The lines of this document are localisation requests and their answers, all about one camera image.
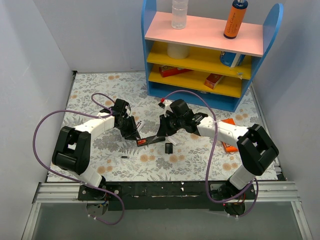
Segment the red battery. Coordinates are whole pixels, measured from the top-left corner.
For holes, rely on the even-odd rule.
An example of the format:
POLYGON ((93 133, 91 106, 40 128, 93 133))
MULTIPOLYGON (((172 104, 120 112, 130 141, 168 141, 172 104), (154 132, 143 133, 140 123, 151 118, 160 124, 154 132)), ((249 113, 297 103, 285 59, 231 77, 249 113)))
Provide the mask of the red battery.
POLYGON ((142 146, 142 145, 145 145, 146 142, 147 142, 147 141, 146 141, 145 139, 141 139, 141 140, 138 140, 138 141, 137 141, 137 145, 138 145, 138 146, 142 146))

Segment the white battery cover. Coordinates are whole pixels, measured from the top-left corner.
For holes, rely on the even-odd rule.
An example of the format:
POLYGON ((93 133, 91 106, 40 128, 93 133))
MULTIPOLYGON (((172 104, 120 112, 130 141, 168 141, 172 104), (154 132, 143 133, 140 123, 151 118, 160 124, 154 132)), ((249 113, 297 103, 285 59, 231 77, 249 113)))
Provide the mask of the white battery cover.
POLYGON ((173 136, 168 136, 167 140, 172 143, 174 146, 178 144, 178 141, 173 136))

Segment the black remote control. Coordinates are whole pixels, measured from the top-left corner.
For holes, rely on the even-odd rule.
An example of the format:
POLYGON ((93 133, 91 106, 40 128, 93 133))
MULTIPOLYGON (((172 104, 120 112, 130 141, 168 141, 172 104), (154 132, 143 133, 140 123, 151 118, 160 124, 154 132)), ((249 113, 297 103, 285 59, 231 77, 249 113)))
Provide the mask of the black remote control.
POLYGON ((159 143, 159 142, 163 142, 163 141, 165 141, 166 140, 166 138, 165 137, 158 137, 158 136, 149 136, 149 137, 146 137, 146 138, 141 138, 141 139, 137 139, 136 140, 136 145, 138 146, 138 147, 143 147, 143 146, 147 146, 147 145, 151 145, 151 144, 154 144, 154 143, 159 143), (144 145, 138 145, 137 144, 137 141, 139 141, 139 140, 146 140, 146 144, 144 144, 144 145))

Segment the black battery cover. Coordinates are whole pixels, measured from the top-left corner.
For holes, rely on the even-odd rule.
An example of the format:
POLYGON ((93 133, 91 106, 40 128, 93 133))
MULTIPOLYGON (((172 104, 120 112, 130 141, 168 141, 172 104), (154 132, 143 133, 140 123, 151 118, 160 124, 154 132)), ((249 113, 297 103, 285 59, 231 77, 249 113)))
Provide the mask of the black battery cover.
POLYGON ((172 154, 173 153, 173 144, 172 143, 165 143, 165 153, 172 154))

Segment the white remote control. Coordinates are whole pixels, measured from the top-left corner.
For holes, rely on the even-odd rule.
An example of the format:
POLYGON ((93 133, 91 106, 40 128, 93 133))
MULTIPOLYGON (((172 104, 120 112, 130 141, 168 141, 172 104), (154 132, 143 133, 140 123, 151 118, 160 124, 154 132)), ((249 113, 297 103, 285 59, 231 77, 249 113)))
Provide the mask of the white remote control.
POLYGON ((141 131, 141 129, 144 127, 145 121, 144 120, 139 120, 136 122, 136 128, 138 131, 141 131))

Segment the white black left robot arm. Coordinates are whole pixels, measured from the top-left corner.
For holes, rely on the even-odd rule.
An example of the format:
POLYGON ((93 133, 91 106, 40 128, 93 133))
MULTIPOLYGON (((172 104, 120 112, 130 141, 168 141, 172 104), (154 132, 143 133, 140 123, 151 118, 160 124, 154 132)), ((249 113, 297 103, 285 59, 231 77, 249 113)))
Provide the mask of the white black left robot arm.
POLYGON ((77 180, 90 186, 89 194, 95 200, 106 196, 104 177, 90 166, 92 141, 104 132, 116 128, 126 140, 140 139, 136 122, 130 116, 130 104, 123 99, 116 99, 114 105, 101 110, 96 118, 75 127, 64 126, 58 135, 52 156, 52 163, 68 171, 77 180))

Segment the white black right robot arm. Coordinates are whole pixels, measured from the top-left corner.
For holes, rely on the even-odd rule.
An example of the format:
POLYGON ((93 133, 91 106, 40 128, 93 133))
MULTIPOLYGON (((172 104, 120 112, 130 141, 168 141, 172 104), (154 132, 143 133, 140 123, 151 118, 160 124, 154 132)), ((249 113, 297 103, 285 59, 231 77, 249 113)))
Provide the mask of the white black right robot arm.
POLYGON ((159 106, 164 113, 159 117, 157 137, 169 137, 179 130, 185 130, 237 148, 242 164, 217 189, 217 194, 222 198, 230 200, 243 195, 254 177, 261 176, 279 155, 275 143, 259 124, 245 127, 217 121, 206 113, 194 113, 182 99, 162 99, 159 106))

